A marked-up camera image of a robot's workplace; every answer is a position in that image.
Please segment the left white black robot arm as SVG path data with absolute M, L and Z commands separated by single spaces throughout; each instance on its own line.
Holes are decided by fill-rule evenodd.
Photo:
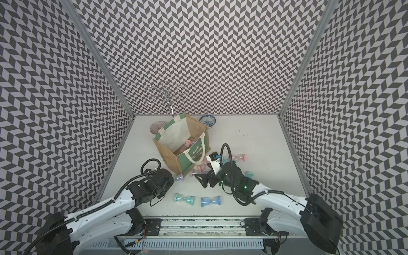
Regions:
M 166 169 L 135 176 L 109 199 L 66 216 L 51 215 L 23 253 L 35 250 L 39 255 L 76 255 L 106 238 L 144 235 L 147 223 L 137 207 L 164 197 L 173 184 Z

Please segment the teal hourglass front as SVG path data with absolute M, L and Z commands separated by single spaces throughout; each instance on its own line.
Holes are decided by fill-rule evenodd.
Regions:
M 174 196 L 174 202 L 175 203 L 185 202 L 186 204 L 193 206 L 195 202 L 195 197 L 191 195 L 183 196 L 179 193 L 176 193 Z

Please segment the brown green canvas bag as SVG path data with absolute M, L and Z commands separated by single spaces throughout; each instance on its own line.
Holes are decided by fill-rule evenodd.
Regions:
M 210 151 L 208 126 L 188 114 L 175 116 L 153 138 L 166 166 L 186 176 Z

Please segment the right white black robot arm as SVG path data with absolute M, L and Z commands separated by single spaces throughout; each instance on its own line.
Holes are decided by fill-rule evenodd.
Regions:
M 195 175 L 203 188 L 229 187 L 239 205 L 262 206 L 259 225 L 264 234 L 288 232 L 307 237 L 326 253 L 338 252 L 344 222 L 322 197 L 300 197 L 273 190 L 245 176 L 234 161 L 212 161 L 210 168 L 207 173 Z

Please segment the purple hourglass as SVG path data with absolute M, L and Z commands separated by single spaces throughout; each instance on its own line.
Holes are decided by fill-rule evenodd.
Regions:
M 181 174 L 178 174 L 178 175 L 176 175 L 175 177 L 174 177 L 174 181 L 175 182 L 180 182 L 180 181 L 183 181 L 184 180 L 184 176 L 183 176 L 183 174 L 181 173 Z

